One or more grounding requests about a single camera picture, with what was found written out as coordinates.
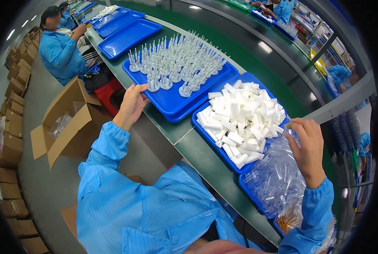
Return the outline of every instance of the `green tray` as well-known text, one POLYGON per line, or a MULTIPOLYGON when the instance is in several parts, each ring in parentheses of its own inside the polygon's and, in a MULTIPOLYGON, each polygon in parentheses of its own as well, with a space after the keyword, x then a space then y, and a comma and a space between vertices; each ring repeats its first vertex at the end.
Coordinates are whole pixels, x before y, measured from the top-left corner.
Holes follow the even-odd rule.
POLYGON ((251 10, 257 9, 254 6, 248 4, 244 1, 241 1, 241 0, 228 0, 228 3, 240 8, 244 11, 251 11, 251 10))

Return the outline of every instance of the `wall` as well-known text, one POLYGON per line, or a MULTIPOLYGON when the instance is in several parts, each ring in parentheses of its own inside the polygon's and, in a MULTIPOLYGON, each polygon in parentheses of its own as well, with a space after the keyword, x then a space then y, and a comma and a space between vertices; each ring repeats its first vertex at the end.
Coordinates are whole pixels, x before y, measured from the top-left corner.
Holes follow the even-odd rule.
POLYGON ((2 46, 0 49, 0 107, 5 100, 4 94, 9 83, 7 78, 8 69, 4 66, 8 52, 14 44, 19 45, 19 43, 21 43, 22 38, 31 28, 39 26, 40 17, 47 7, 51 5, 59 5, 61 2, 62 0, 32 0, 17 17, 14 17, 14 25, 9 29, 9 32, 13 29, 15 29, 15 31, 9 40, 4 41, 1 44, 2 46), (27 19, 29 20, 28 23, 26 23, 24 27, 21 27, 27 19))

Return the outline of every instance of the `left hand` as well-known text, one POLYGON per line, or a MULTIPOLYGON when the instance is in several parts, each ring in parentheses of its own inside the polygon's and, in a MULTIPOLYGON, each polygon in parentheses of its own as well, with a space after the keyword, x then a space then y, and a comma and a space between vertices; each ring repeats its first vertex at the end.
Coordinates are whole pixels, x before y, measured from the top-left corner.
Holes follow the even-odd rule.
POLYGON ((123 102, 120 110, 113 119, 113 123, 120 128, 130 131, 131 126, 138 120, 150 100, 145 94, 142 94, 148 89, 147 84, 133 84, 124 94, 123 102))

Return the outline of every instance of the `ceiling light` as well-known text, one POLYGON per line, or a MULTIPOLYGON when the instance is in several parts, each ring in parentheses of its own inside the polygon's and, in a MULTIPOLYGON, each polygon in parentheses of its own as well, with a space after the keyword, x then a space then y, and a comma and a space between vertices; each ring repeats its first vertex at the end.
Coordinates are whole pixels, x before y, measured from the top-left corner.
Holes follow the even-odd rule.
POLYGON ((22 27, 25 26, 26 23, 28 23, 29 19, 27 19, 27 21, 24 22, 24 24, 22 25, 22 27))
POLYGON ((14 33, 15 29, 11 31, 11 33, 9 34, 9 36, 7 37, 6 41, 8 41, 9 38, 11 38, 11 35, 14 33))
POLYGON ((267 44, 265 44, 263 41, 258 42, 258 46, 261 47, 266 53, 271 53, 272 48, 270 48, 267 44))
POLYGON ((197 6, 194 6, 194 5, 189 6, 189 8, 195 9, 195 10, 200 10, 201 9, 200 7, 197 7, 197 6))

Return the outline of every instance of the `hand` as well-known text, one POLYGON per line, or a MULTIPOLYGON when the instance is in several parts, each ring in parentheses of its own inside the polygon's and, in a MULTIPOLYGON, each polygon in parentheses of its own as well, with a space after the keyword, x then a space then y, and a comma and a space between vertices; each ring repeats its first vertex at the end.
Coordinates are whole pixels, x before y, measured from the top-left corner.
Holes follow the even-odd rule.
POLYGON ((73 29, 73 31, 72 31, 73 36, 72 36, 71 39, 74 40, 74 41, 78 41, 80 39, 80 37, 82 37, 86 31, 87 31, 86 25, 81 24, 80 26, 73 29))
POLYGON ((146 95, 142 94, 146 89, 148 89, 147 84, 133 84, 125 91, 120 110, 113 119, 115 125, 130 131, 131 126, 140 117, 145 105, 150 102, 146 95))
POLYGON ((285 133, 293 158, 305 178, 306 187, 315 189, 326 178, 322 166, 324 141, 320 125, 314 120, 294 118, 288 124, 288 128, 296 132, 300 141, 299 148, 295 139, 289 133, 285 133))

